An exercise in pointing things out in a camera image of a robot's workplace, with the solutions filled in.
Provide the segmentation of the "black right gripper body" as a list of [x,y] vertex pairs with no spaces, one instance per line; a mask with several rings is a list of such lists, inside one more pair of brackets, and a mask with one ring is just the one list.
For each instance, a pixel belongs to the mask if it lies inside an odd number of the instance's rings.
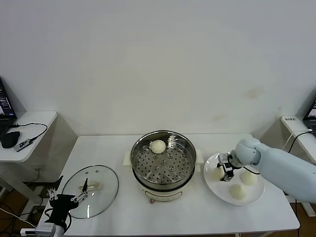
[[224,173],[234,177],[234,168],[231,164],[232,156],[227,156],[223,163]]

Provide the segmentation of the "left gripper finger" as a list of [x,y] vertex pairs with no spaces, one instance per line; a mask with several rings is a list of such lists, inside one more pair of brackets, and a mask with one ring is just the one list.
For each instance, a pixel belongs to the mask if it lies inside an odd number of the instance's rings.
[[83,202],[87,197],[88,197],[88,192],[87,192],[87,181],[88,178],[86,178],[85,183],[81,189],[81,193],[73,198],[71,198],[71,201],[81,203]]
[[50,200],[58,199],[56,191],[58,190],[62,179],[63,179],[63,175],[60,176],[59,179],[51,187],[47,189],[47,193],[49,195]]

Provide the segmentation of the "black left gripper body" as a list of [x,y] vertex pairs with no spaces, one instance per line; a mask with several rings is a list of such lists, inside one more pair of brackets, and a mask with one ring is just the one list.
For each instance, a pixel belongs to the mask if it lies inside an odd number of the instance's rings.
[[58,194],[57,199],[49,201],[53,208],[47,223],[53,223],[58,226],[66,226],[66,219],[70,210],[77,208],[77,203],[72,200],[75,195]]

